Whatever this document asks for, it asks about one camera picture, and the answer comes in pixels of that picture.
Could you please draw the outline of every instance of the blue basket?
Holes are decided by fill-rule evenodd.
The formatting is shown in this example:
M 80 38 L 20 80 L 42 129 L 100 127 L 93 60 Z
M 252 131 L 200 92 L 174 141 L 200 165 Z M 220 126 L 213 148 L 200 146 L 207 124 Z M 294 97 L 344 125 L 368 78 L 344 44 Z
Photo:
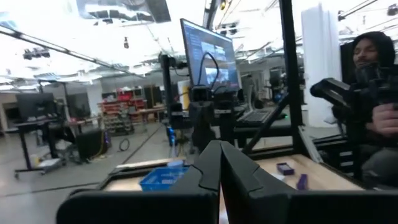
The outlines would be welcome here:
M 168 190 L 187 170 L 188 167 L 156 168 L 146 175 L 139 184 L 143 191 Z

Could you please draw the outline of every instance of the purple block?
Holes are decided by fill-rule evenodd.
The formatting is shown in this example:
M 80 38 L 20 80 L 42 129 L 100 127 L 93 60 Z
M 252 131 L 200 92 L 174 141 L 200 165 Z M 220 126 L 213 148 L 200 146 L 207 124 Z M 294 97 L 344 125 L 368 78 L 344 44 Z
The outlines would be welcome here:
M 296 185 L 297 190 L 308 190 L 308 175 L 302 174 Z
M 294 175 L 294 169 L 291 168 L 286 162 L 276 164 L 276 168 L 283 175 Z

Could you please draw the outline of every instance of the ceiling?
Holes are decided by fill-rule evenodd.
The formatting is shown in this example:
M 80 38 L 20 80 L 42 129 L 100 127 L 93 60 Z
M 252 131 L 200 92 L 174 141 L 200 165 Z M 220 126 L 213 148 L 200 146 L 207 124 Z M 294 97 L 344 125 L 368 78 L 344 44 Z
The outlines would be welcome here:
M 297 51 L 302 53 L 300 47 L 300 44 L 302 44 L 300 41 L 302 33 L 301 12 L 310 7 L 313 1 L 300 1 L 300 4 L 295 4 L 298 1 L 293 0 L 293 14 Z M 277 49 L 276 53 L 283 53 L 278 0 L 231 0 L 228 2 L 229 5 L 226 9 L 217 11 L 213 28 L 218 32 L 226 31 L 226 35 L 233 39 L 234 48 L 246 53 L 240 54 L 241 57 L 237 56 L 237 58 L 252 62 L 254 58 L 271 56 L 272 54 L 267 53 L 266 48 Z M 342 12 L 348 12 L 364 2 L 371 1 L 334 0 L 332 7 L 337 7 Z M 395 4 L 396 1 L 378 0 L 373 2 L 339 22 L 338 28 L 342 43 L 363 32 L 384 30 L 385 27 L 390 27 L 389 30 L 385 31 L 387 35 L 392 36 L 393 39 L 398 39 L 398 30 L 395 29 L 398 26 L 398 17 L 387 15 L 387 8 Z
M 226 9 L 218 9 L 213 29 L 233 38 L 238 63 L 265 60 L 274 53 L 283 53 L 282 29 L 278 0 L 227 0 Z M 349 11 L 363 0 L 334 0 L 338 10 Z M 383 30 L 397 36 L 395 17 L 386 14 L 393 0 L 375 3 L 347 16 L 339 22 L 341 40 L 367 30 Z M 159 71 L 160 52 L 174 57 L 185 55 L 180 18 L 203 23 L 203 11 L 209 0 L 20 0 L 0 2 L 0 25 L 19 30 L 44 41 L 97 58 L 110 65 L 127 68 L 131 73 Z M 308 5 L 294 4 L 296 37 L 300 45 L 300 13 Z M 121 72 L 99 67 L 51 50 L 50 57 L 24 59 L 25 49 L 33 44 L 0 35 L 0 76 L 35 80 L 57 77 L 73 80 L 70 75 L 92 80 L 120 76 Z

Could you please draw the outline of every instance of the storage rack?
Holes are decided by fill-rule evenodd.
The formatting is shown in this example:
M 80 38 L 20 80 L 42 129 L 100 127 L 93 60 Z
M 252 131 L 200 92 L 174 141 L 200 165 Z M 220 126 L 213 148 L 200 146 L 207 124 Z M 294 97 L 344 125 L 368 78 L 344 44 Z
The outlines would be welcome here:
M 103 114 L 105 128 L 112 135 L 120 135 L 133 133 L 133 124 L 142 122 L 136 112 L 144 109 L 145 103 L 142 98 L 132 98 L 98 103 L 98 106 Z
M 128 101 L 112 101 L 99 103 L 103 114 L 105 129 L 112 135 L 131 134 L 134 132 L 129 116 Z

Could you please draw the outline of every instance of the gray floor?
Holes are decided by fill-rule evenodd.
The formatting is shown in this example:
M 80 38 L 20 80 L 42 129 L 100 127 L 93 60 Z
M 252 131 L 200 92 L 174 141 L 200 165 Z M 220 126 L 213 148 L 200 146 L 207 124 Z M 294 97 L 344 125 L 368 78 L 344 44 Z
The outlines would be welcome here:
M 336 128 L 309 128 L 314 138 L 336 134 Z M 159 124 L 149 124 L 148 132 L 142 133 L 138 127 L 136 134 L 128 136 L 130 148 L 118 152 L 118 146 L 125 136 L 113 137 L 113 148 L 107 158 L 91 164 L 68 164 L 58 170 L 41 176 L 21 174 L 20 180 L 13 177 L 13 170 L 24 167 L 24 160 L 18 136 L 0 138 L 0 223 L 53 224 L 58 206 L 73 190 L 93 188 L 119 164 L 163 159 L 170 157 L 165 128 Z M 29 152 L 37 153 L 33 135 L 28 136 Z M 290 137 L 267 138 L 264 146 L 290 144 Z

